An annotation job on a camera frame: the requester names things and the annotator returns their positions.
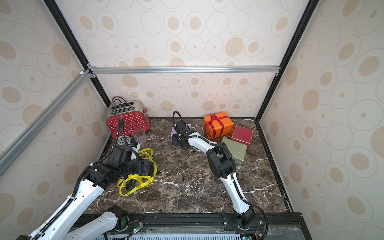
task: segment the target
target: patterned wallpaper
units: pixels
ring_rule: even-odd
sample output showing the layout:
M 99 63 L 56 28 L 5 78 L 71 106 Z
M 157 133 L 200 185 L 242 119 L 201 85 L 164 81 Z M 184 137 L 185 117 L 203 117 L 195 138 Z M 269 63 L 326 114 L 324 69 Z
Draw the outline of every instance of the patterned wallpaper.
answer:
M 98 74 L 109 96 L 138 100 L 150 117 L 255 117 L 274 73 Z
M 307 0 L 57 0 L 93 66 L 279 65 Z
M 95 162 L 108 134 L 106 108 L 87 80 L 0 177 L 0 239 L 40 226 Z
M 80 69 L 38 0 L 0 1 L 0 154 Z
M 384 235 L 384 1 L 324 0 L 262 118 L 314 240 Z

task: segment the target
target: red toaster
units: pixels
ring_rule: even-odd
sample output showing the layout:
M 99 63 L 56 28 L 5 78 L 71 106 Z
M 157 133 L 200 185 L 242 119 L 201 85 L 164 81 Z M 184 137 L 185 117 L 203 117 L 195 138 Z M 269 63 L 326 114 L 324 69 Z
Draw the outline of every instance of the red toaster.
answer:
M 124 119 L 124 131 L 126 135 L 131 136 L 132 132 L 137 128 L 143 128 L 144 131 L 151 129 L 147 109 L 138 101 L 123 101 L 119 104 L 114 102 L 107 109 L 107 125 L 112 132 L 112 137 L 115 138 L 119 119 Z

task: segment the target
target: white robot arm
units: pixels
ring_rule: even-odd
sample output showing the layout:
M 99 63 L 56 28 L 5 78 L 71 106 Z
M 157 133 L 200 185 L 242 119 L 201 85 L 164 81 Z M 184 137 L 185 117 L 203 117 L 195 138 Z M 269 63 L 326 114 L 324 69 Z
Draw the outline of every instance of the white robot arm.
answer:
M 235 215 L 237 216 L 238 226 L 241 229 L 247 229 L 252 225 L 255 217 L 255 207 L 249 203 L 237 181 L 236 164 L 233 156 L 228 151 L 223 142 L 216 143 L 202 137 L 199 133 L 187 128 L 181 121 L 174 124 L 177 134 L 172 137 L 172 144 L 179 146 L 193 146 L 207 155 L 210 169 L 215 177 L 219 178 L 231 198 Z M 114 206 L 108 209 L 103 215 L 88 224 L 68 232 L 73 224 L 78 220 L 86 208 L 100 196 L 108 186 L 117 181 L 120 175 L 127 172 L 133 174 L 145 174 L 150 172 L 150 167 L 137 155 L 137 148 L 116 145 L 108 155 L 107 163 L 101 161 L 91 164 L 81 173 L 76 192 L 68 196 L 68 199 L 60 208 L 39 228 L 33 231 L 29 236 L 24 236 L 27 240 L 92 240 L 101 234 L 110 231 L 116 226 L 124 230 L 121 221 L 127 222 L 126 212 L 121 208 Z M 139 225 L 132 233 L 142 228 Z
M 213 149 L 216 147 L 216 146 L 210 145 L 210 143 L 213 143 L 216 145 L 217 144 L 216 142 L 210 141 L 210 143 L 207 143 L 206 141 L 200 138 L 202 136 L 198 132 L 191 133 L 190 136 L 196 136 L 196 137 L 188 138 L 189 145 L 191 145 L 192 147 L 196 147 L 198 150 L 206 154 L 209 149 Z M 239 182 L 237 181 L 236 173 L 234 172 L 232 176 L 233 176 L 233 179 L 230 176 L 227 176 L 226 178 L 220 177 L 219 179 L 224 183 L 224 186 L 227 189 L 229 197 L 231 198 L 231 201 L 233 203 L 233 208 L 235 212 L 237 212 L 238 214 L 243 214 L 250 209 L 250 206 L 240 198 L 240 196 L 236 191 L 235 184 L 237 185 L 237 188 L 240 191 L 240 194 L 243 197 L 243 199 L 247 200 L 239 185 Z
M 178 123 L 175 123 L 174 120 L 175 113 L 181 118 Z M 172 121 L 176 131 L 176 134 L 172 136 L 172 144 L 182 147 L 193 146 L 207 155 L 212 173 L 224 183 L 227 189 L 237 215 L 239 227 L 242 229 L 248 228 L 252 225 L 252 220 L 256 215 L 253 207 L 257 206 L 252 205 L 245 198 L 237 181 L 235 160 L 225 143 L 212 142 L 196 131 L 189 129 L 177 111 L 174 111 Z

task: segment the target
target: black frame bar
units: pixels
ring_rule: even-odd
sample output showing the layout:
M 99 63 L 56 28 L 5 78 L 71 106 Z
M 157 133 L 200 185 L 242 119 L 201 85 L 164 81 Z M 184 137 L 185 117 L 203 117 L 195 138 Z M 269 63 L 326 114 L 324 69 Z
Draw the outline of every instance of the black frame bar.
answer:
M 280 71 L 277 74 L 277 76 L 275 76 L 274 79 L 272 80 L 271 86 L 269 87 L 268 92 L 267 92 L 267 94 L 263 100 L 263 103 L 260 107 L 260 110 L 257 113 L 256 120 L 258 122 L 262 118 L 262 116 L 263 116 L 263 114 L 264 114 L 264 112 L 265 112 L 265 110 L 269 104 L 269 101 L 271 100 L 273 93 L 275 92 L 275 89 L 280 82 L 280 79 L 283 76 L 285 69 L 287 68 L 287 66 L 289 64 L 289 62 L 292 58 L 292 55 L 293 55 L 294 51 L 296 50 L 297 45 L 299 44 L 299 41 L 300 41 L 304 31 L 305 31 L 305 28 L 307 27 L 307 25 L 311 19 L 311 16 L 312 16 L 314 10 L 316 9 L 318 2 L 319 2 L 319 0 L 309 0 L 307 7 L 305 8 L 304 13 L 300 19 L 300 22 L 297 25 L 296 31 L 293 34 L 292 40 L 289 43 L 287 51 L 285 52 L 284 57 L 280 63 Z
M 308 4 L 304 10 L 304 13 L 300 19 L 300 22 L 299 22 L 299 24 L 295 30 L 295 33 L 293 34 L 293 38 L 292 38 L 292 40 L 291 40 L 291 42 L 287 48 L 287 51 L 285 52 L 284 57 L 281 61 L 280 71 L 277 74 L 277 76 L 274 77 L 274 79 L 271 83 L 271 86 L 268 89 L 268 92 L 267 92 L 267 94 L 263 100 L 263 103 L 260 107 L 260 110 L 257 113 L 257 116 L 255 118 L 255 124 L 256 124 L 257 130 L 259 131 L 260 138 L 262 139 L 264 149 L 265 149 L 265 152 L 267 154 L 269 163 L 271 165 L 273 174 L 275 175 L 277 185 L 280 189 L 281 197 L 283 198 L 285 206 L 291 212 L 293 212 L 291 202 L 288 198 L 288 195 L 287 195 L 287 192 L 285 190 L 284 184 L 281 180 L 279 171 L 277 170 L 275 160 L 273 159 L 272 153 L 268 147 L 267 140 L 265 139 L 263 130 L 260 126 L 260 120 L 261 120 L 266 108 L 268 107 L 268 104 L 269 104 L 269 102 L 270 102 L 270 100 L 271 100 L 271 98 L 272 98 L 272 96 L 273 96 L 273 94 L 277 88 L 277 85 L 279 84 L 279 82 L 280 82 L 280 80 L 281 80 L 281 78 L 282 78 L 282 76 L 283 76 L 283 74 L 284 74 L 284 72 L 285 72 L 285 70 L 289 64 L 289 62 L 292 58 L 292 55 L 295 52 L 297 45 L 299 44 L 299 41 L 300 41 L 301 37 L 303 36 L 303 33 L 305 32 L 305 29 L 306 29 L 306 27 L 307 27 L 307 25 L 308 25 L 308 23 L 312 17 L 313 12 L 315 11 L 318 3 L 319 3 L 319 0 L 309 0 Z
M 83 50 L 81 49 L 78 41 L 76 40 L 72 30 L 70 29 L 68 23 L 66 22 L 63 14 L 61 13 L 59 7 L 57 6 L 55 0 L 44 0 L 45 4 L 47 5 L 49 11 L 51 12 L 53 18 L 55 19 L 57 25 L 59 26 L 61 32 L 67 39 L 69 45 L 71 46 L 73 52 L 76 54 L 77 58 L 79 59 L 81 65 L 84 69 L 89 69 L 89 71 L 92 73 L 92 70 L 88 66 L 88 59 L 85 56 Z M 101 96 L 101 98 L 104 101 L 104 104 L 109 107 L 111 105 L 111 101 L 108 97 L 108 95 L 105 93 L 104 88 L 100 84 L 100 81 L 97 79 L 97 76 L 94 75 L 91 78 L 91 81 L 93 85 L 95 86 L 97 92 Z
M 284 204 L 285 204 L 285 207 L 290 211 L 290 212 L 293 212 L 293 208 L 292 208 L 292 205 L 291 205 L 291 202 L 289 200 L 289 197 L 287 195 L 287 192 L 285 190 L 285 187 L 284 187 L 284 184 L 281 180 L 281 177 L 280 177 L 280 174 L 277 170 L 277 167 L 276 167 L 276 164 L 275 164 L 275 160 L 273 159 L 273 156 L 272 156 L 272 153 L 271 153 L 271 150 L 269 149 L 268 147 L 268 144 L 266 142 L 266 139 L 265 139 L 265 136 L 264 136 L 264 133 L 263 133 L 263 130 L 260 126 L 260 123 L 258 121 L 255 121 L 256 123 L 256 127 L 257 127 L 257 131 L 259 131 L 259 136 L 262 140 L 262 143 L 263 143 L 263 146 L 264 146 L 264 149 L 265 149 L 265 153 L 268 157 L 268 160 L 269 160 L 269 163 L 271 165 L 271 168 L 272 168 L 272 171 L 273 171 L 273 174 L 275 175 L 275 179 L 276 179 L 276 182 L 277 182 L 277 186 L 279 187 L 280 189 L 280 193 L 281 193 L 281 197 L 283 198 L 283 201 L 284 201 Z
M 300 226 L 301 231 L 306 240 L 312 240 L 308 227 L 305 224 L 303 215 L 299 212 L 292 213 L 266 213 L 268 226 L 284 225 L 288 226 Z M 72 229 L 79 228 L 94 219 L 100 217 L 101 214 L 82 214 L 80 218 L 72 226 Z M 129 221 L 140 220 L 143 222 L 144 227 L 156 228 L 156 227 L 177 227 L 182 229 L 183 227 L 213 227 L 222 228 L 229 233 L 240 233 L 253 235 L 255 231 L 262 231 L 262 229 L 256 225 L 255 228 L 251 227 L 248 230 L 240 230 L 238 228 L 231 229 L 228 225 L 231 224 L 231 220 L 234 219 L 234 213 L 220 213 L 220 214 L 128 214 Z M 129 234 L 129 228 L 123 232 L 117 232 L 115 230 L 108 231 L 111 234 Z

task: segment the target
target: red ribbon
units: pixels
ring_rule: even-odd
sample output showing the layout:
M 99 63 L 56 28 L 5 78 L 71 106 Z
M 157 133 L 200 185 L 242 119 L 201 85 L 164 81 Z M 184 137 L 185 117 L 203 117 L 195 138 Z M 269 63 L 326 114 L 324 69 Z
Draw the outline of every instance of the red ribbon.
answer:
M 210 116 L 211 116 L 211 120 L 205 122 L 205 127 L 204 128 L 211 127 L 213 132 L 214 132 L 214 137 L 216 137 L 216 130 L 214 128 L 213 121 L 217 120 L 217 122 L 221 125 L 221 131 L 220 131 L 220 135 L 219 135 L 219 136 L 221 136 L 221 134 L 224 131 L 224 124 L 221 122 L 220 119 L 229 118 L 229 117 L 228 116 L 217 117 L 215 114 L 212 114 Z

